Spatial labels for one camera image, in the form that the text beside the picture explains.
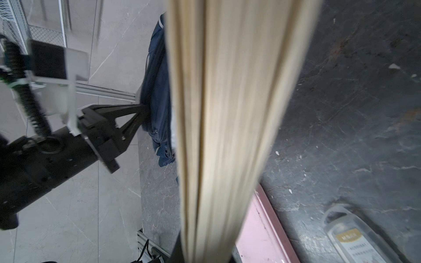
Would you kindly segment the blue book yellow label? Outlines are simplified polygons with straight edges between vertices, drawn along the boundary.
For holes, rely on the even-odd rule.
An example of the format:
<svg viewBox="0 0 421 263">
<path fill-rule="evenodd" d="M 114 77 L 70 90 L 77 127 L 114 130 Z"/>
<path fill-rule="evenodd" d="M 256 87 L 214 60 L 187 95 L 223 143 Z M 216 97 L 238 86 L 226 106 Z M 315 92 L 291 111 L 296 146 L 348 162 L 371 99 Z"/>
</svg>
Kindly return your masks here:
<svg viewBox="0 0 421 263">
<path fill-rule="evenodd" d="M 303 67 L 321 1 L 167 1 L 181 245 L 227 263 Z"/>
</svg>

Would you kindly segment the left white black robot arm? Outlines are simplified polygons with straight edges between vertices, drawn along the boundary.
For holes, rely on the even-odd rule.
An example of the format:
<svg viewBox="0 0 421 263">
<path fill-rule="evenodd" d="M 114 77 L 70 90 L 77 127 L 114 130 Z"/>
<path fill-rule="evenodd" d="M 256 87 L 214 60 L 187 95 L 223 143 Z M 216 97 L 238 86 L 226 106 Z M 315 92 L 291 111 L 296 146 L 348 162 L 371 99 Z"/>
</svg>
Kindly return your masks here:
<svg viewBox="0 0 421 263">
<path fill-rule="evenodd" d="M 1 139 L 1 229 L 96 161 L 109 172 L 150 117 L 146 105 L 92 105 L 78 115 L 76 90 L 88 79 L 85 52 L 29 40 L 29 53 L 1 36 L 1 81 L 17 94 L 35 135 Z"/>
</svg>

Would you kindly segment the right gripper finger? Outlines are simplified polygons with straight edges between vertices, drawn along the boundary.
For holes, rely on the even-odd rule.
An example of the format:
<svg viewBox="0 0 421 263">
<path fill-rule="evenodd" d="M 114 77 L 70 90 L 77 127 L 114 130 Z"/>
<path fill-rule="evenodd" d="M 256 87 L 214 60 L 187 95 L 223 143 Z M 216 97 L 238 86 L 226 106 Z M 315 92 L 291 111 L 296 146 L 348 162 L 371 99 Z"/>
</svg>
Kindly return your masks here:
<svg viewBox="0 0 421 263">
<path fill-rule="evenodd" d="M 185 263 L 182 241 L 181 241 L 181 233 L 179 233 L 177 236 L 177 240 L 174 245 L 172 254 L 167 262 L 168 263 Z"/>
</svg>

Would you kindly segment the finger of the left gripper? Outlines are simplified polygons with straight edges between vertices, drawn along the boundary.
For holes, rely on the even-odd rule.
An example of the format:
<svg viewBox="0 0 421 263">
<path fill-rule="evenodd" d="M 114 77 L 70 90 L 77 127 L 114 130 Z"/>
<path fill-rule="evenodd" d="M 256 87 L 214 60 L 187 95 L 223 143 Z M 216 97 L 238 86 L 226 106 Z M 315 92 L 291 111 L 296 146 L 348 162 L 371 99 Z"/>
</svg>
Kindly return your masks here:
<svg viewBox="0 0 421 263">
<path fill-rule="evenodd" d="M 142 104 L 92 105 L 82 110 L 77 125 L 95 154 L 120 155 L 147 119 Z"/>
</svg>

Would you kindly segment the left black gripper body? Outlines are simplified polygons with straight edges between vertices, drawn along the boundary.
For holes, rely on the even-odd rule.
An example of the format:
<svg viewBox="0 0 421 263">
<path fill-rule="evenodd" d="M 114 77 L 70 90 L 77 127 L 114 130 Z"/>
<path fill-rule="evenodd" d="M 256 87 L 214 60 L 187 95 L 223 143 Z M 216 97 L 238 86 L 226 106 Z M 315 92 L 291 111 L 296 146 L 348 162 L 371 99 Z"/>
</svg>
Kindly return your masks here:
<svg viewBox="0 0 421 263">
<path fill-rule="evenodd" d="M 73 136 L 61 128 L 35 141 L 21 137 L 1 150 L 1 213 L 16 214 L 91 164 L 118 170 L 120 147 L 97 133 Z"/>
</svg>

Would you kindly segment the navy blue student backpack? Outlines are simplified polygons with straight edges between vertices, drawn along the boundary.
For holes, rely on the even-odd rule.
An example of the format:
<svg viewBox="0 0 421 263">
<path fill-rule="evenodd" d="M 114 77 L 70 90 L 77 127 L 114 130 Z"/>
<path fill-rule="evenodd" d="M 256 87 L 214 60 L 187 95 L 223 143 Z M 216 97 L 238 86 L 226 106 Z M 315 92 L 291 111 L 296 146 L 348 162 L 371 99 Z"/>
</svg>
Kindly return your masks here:
<svg viewBox="0 0 421 263">
<path fill-rule="evenodd" d="M 152 138 L 160 167 L 175 161 L 171 142 L 171 89 L 166 55 L 165 15 L 162 14 L 152 33 L 140 102 L 149 107 L 150 117 L 142 125 Z"/>
</svg>

